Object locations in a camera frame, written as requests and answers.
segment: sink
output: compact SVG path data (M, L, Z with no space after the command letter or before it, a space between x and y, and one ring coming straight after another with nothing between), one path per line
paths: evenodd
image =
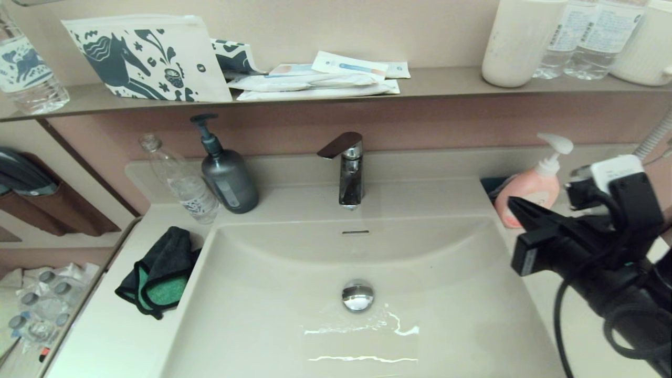
M368 218L329 199L336 219L269 222L262 208L253 221L218 222L162 378L562 376L486 199L479 215ZM365 198L364 210L367 200L384 208ZM375 291L361 313L341 300L353 279Z

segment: shelf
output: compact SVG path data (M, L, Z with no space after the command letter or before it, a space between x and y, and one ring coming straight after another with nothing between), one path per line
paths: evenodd
M178 106L212 108L245 106L254 104L280 104L289 102L361 102L442 97L492 97L530 96L563 93L672 93L672 84L662 87L646 87L631 84L612 76L599 81L583 81L571 77L553 80L533 79L521 88L500 88L488 84L480 76L480 67L441 67L411 69L412 79L399 79L401 94L339 98L328 100L284 100L250 102L176 102L119 98L102 83L68 87L71 100L63 108L48 114L28 116L15 110L2 111L0 122L54 118L82 114L127 112L133 110L164 109Z

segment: pump nozzle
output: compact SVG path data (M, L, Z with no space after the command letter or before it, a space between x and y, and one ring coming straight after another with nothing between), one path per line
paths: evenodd
M222 145L219 139L208 130L208 120L219 117L218 114L205 113L191 117L189 120L198 127L201 132L201 143L206 151L211 155L218 155L222 152Z
M555 134L538 133L537 137L544 139L555 150L551 157L539 161L535 170L541 176L555 176L560 169L558 157L568 155L574 149L574 143L567 138Z

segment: black cable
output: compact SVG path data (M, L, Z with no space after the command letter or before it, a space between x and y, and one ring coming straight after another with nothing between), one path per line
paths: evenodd
M560 286L558 291L555 294L555 303L553 305L553 330L555 333L555 342L558 347L558 354L560 355L560 362L562 363L562 369L567 378L574 378L572 369L569 366L569 361L567 360L567 354L564 351L564 342L562 340L562 327L560 325L560 310L562 309L562 298L564 293L567 291L567 288L571 282L576 278L580 273L582 273L590 265L596 263L600 259L605 258L610 255L614 250L621 248L623 244L630 238L630 232L625 231L621 234L621 237L617 240L615 245L612 248L608 248L606 251L599 255L595 255L582 262L576 269L567 274Z
M621 211L620 206L618 206L618 203L609 194L606 194L600 189L591 188L589 191L589 196L591 200L595 200L607 208L612 218L612 225L614 226L614 229L620 231L625 228L625 215Z
M616 322L629 315L649 315L652 317L661 316L667 320L672 320L672 314L661 308L643 307L641 305L623 305L615 308L613 311L604 315L604 336L614 350L626 358L634 360L648 360L652 358L665 358L672 354L672 343L658 345L648 349L630 349L620 346L614 340L614 326Z

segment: pink wall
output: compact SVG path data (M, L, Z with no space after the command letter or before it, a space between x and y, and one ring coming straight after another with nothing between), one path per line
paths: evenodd
M656 93L387 100L340 104L268 104L137 111L53 118L56 130L130 204L149 204L124 175L146 159L137 143L156 133L186 157L205 155L189 117L217 112L211 122L225 147L243 155L314 153L343 131L358 131L368 151L541 145L540 130L577 144L637 143L663 116L670 96ZM654 166L667 207L670 165Z

